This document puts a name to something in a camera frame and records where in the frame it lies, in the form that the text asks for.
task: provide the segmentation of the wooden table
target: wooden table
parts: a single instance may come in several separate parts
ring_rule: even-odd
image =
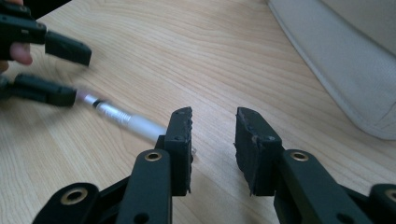
[[[167,125],[191,106],[192,194],[174,198],[174,223],[277,223],[273,198],[250,197],[233,147],[238,106],[257,110],[285,148],[314,154],[341,184],[367,194],[395,183],[396,142],[355,127],[290,44],[262,0],[73,0],[41,19],[92,48],[89,68],[44,54],[12,64],[85,85]],[[104,189],[129,175],[153,143],[82,105],[0,104],[0,222],[30,223],[75,182]]]

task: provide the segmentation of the hand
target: hand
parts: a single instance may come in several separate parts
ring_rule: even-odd
[[[15,3],[19,5],[23,5],[23,0],[7,0],[10,3]],[[14,59],[18,63],[22,64],[31,64],[33,59],[32,55],[30,55],[30,45],[23,43],[13,43],[9,49],[0,49],[0,50],[9,50],[9,55],[12,59]],[[8,69],[7,61],[0,61],[0,73],[4,72]]]

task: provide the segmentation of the screw hole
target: screw hole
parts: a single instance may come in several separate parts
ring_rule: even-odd
[[[139,213],[136,216],[134,216],[134,223],[136,224],[144,224],[148,223],[149,221],[149,215],[146,213]]]
[[[302,152],[291,152],[291,157],[297,161],[308,161],[309,157]]]
[[[84,188],[75,188],[67,191],[61,198],[64,205],[72,205],[81,202],[88,195],[88,191]]]
[[[146,161],[158,161],[162,155],[158,152],[151,152],[145,156]]]
[[[349,215],[346,215],[346,214],[342,214],[342,213],[337,214],[337,219],[338,219],[340,222],[346,223],[346,224],[353,224],[353,223],[355,223],[355,221],[353,220],[352,217],[350,217]]]

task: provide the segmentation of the black plastic bracket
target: black plastic bracket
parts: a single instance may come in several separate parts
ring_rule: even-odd
[[[172,223],[172,196],[190,190],[191,116],[190,107],[175,111],[166,135],[138,155],[129,177],[100,192],[88,183],[60,189],[33,223]]]
[[[338,185],[310,153],[281,143],[259,113],[238,108],[236,161],[250,194],[275,194],[280,223],[394,223],[396,185],[375,185],[366,197]]]

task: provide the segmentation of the gray fabric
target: gray fabric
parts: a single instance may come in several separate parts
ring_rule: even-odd
[[[396,0],[321,0],[356,29],[396,55]]]
[[[269,6],[348,117],[367,133],[396,140],[396,57],[320,0],[271,0]]]

